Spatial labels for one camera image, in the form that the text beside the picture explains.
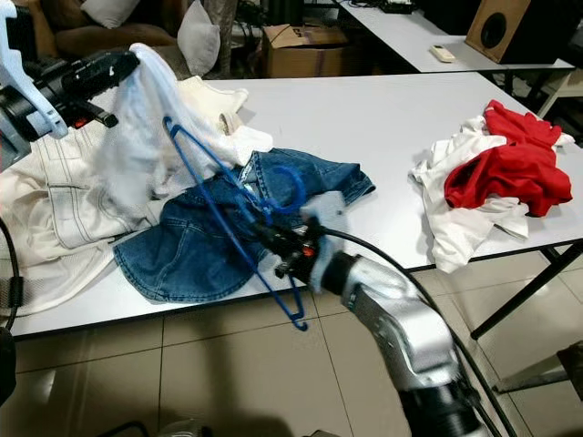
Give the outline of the thin white shirt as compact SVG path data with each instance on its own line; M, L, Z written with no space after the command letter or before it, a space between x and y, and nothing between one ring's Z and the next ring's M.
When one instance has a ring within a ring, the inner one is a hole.
M166 116L197 135L226 166L238 166L242 161L236 149L193 111L180 84L183 80L161 55L142 43L134 43L129 51L138 56L140 66L114 93L113 112L119 122L107 132L93 159L93 170L104 180L114 204L138 207L155 193L180 193L197 184L164 129ZM219 169L196 146L184 137L179 142L204 178L217 174Z

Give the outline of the blue wire hanger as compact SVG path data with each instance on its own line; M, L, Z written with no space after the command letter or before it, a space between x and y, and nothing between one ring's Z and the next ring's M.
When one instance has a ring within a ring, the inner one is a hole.
M189 174L191 174L191 177L196 179L197 187L199 187L201 196L207 200L208 208L210 209L212 215L215 216L215 220L217 221L217 224L220 225L222 233L225 234L225 237L230 239L233 247L238 251L239 257L244 259L246 265L251 268L251 273L254 274L255 278L260 280L260 283L263 287L265 287L268 294L270 294L275 299L275 302L278 303L281 310L286 313L286 316L291 321L291 324L294 325L297 330L307 331L308 325L307 321L304 320L305 312L304 305L302 303L302 295L300 289L296 286L295 279L288 279L289 287L291 287L291 295L294 299L294 304L296 307L296 310L292 310L289 309L288 305L280 299L279 292L276 291L275 288L272 287L271 284L268 283L268 281L260 274L259 263L255 261L255 259L251 258L249 252L244 248L244 245L242 245L242 242L240 241L236 232L236 228L234 228L234 226L232 226L226 220L224 212L221 211L220 203L213 199L211 191L209 191L207 188L207 179L205 179L201 175L201 172L197 170L195 166L193 166L191 163L192 159L189 158L186 147L180 145L179 139L184 137L190 141L193 146L196 146L197 149L201 151L201 154L203 154L204 157L209 160L209 162L215 164L215 167L218 168L218 175L220 175L222 179L228 180L230 182L230 185L232 186L230 193L232 193L232 196L236 197L238 210L240 213L242 213L242 215L245 216L244 222L246 225L254 225L255 222L257 222L257 220L251 216L251 207L255 207L260 210L260 215L265 218L266 224L270 224L272 212L287 212L289 211L289 207L280 207L278 204L271 203L268 200L253 195L253 193L251 193L248 188L245 188L244 184L242 184L240 180L238 180L238 178L236 178L236 176L230 172L230 167L226 166L226 164L222 162L215 153L213 153L209 146L205 145L205 143L201 141L197 135L189 132L182 124L172 119L172 117L163 117L163 125L164 129L167 130L168 137L172 142L172 146L175 147L176 153L178 153L183 166L186 167L186 170L189 172Z

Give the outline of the brown sofa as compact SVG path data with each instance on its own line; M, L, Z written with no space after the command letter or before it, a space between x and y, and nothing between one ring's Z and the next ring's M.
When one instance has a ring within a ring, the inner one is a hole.
M101 51L128 49L135 43L174 46L180 21L191 4L191 0L141 0L124 25L105 28L82 11L85 0L38 1L53 54L69 61Z

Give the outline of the white pillow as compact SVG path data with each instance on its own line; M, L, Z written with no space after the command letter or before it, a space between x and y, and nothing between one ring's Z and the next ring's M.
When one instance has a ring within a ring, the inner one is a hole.
M140 3L141 0L85 0L80 8L97 25L117 28L133 16Z

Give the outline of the blue denim garment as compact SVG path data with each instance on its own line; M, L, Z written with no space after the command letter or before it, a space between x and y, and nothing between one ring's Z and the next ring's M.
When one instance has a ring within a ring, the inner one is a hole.
M305 198L339 191L350 205L375 189L357 163L294 149L257 151L230 174L255 196L279 205L291 204L299 191ZM114 247L114 261L147 299L219 300L249 282L270 254L251 233L251 222L263 218L236 193L230 178L216 175L168 200L157 226Z

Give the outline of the light grey pillow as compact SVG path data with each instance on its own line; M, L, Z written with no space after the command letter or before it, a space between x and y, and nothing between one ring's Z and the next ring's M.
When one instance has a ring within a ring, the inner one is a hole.
M178 47L193 76L208 74L220 58L220 27L213 24L200 0L192 0L180 22Z

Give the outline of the cream plain garment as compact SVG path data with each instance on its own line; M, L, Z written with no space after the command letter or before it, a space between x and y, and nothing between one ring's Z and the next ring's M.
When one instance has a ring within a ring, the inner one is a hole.
M207 120L237 151L238 161L246 161L254 151L271 151L273 137L251 128L242 121L239 111L249 99L245 88L220 90L200 76L184 79L182 83L189 105L201 119Z

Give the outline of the grey patterned curtain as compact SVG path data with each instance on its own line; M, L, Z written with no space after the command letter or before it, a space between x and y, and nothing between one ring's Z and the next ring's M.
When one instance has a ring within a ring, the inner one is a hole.
M220 49L230 49L230 34L236 21L239 0L201 0L212 24L218 27Z

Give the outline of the cream seamed garment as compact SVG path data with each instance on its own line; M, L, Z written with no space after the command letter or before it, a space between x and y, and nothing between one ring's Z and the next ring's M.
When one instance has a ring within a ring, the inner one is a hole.
M103 133L41 138L1 172L1 215L11 229L18 266L46 265L157 225L175 192L138 207L118 207L93 172Z

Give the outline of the white crumpled garment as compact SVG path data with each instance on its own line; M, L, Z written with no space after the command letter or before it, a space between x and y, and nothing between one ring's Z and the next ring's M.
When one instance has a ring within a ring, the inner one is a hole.
M467 265L493 229L520 241L528 237L529 207L517 198L491 195L478 208L451 208L446 204L445 182L451 171L501 145L504 138L488 133L483 117L472 117L463 121L451 137L434 142L411 170L411 180L421 189L426 224L433 234L430 254L437 269L445 273Z

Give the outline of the brown cardboard box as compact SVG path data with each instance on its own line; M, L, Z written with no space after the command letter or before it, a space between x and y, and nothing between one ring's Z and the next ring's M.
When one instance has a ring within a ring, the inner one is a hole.
M361 63L358 47L338 26L268 25L262 28L267 78L349 76Z

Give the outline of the black table leg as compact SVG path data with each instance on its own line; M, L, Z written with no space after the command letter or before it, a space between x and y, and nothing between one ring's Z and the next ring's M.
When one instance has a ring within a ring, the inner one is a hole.
M545 287L551 279L557 278L557 276L561 274L563 270L566 270L575 259L583 257L583 240L571 244L565 251L562 251L562 253L558 253L554 247L541 249L540 253L543 257L549 259L549 266L543 269L540 274L537 274L536 277L528 282L524 288L520 289L516 295L511 297L507 303L501 305L501 307L493 312L490 317L487 317L487 320L484 320L482 325L474 328L471 331L472 339L478 340L482 338L484 334L487 334L494 329L500 321L503 321L509 315L512 315L512 313L516 311L517 308L520 308L520 305L524 304L526 300L529 300L530 297L536 295L537 292Z

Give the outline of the red garment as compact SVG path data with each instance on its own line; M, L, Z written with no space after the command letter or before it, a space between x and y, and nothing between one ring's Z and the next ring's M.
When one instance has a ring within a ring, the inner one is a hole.
M533 113L520 114L492 100L483 112L488 133L503 145L479 151L451 170L445 201L451 208L483 207L488 197L515 198L528 216L541 218L572 200L566 171L557 165L557 145L566 141L562 127Z

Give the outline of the narrow white table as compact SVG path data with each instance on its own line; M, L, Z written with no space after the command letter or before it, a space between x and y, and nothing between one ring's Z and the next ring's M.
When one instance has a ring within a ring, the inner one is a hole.
M566 61L553 64L498 64L468 46L464 35L449 35L438 29L417 11L412 14L386 14L375 7L358 7L350 0L333 0L346 13L361 22L385 45L390 46L405 62L421 74L478 74L517 75L533 72L537 79L546 80L541 90L557 98L583 97L583 70ZM455 55L455 62L442 64L429 53L429 47L441 45Z

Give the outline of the wooden speaker box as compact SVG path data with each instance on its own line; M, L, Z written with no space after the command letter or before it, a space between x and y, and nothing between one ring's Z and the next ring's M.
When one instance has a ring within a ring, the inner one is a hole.
M482 0L465 41L498 64L553 64L583 20L583 0Z

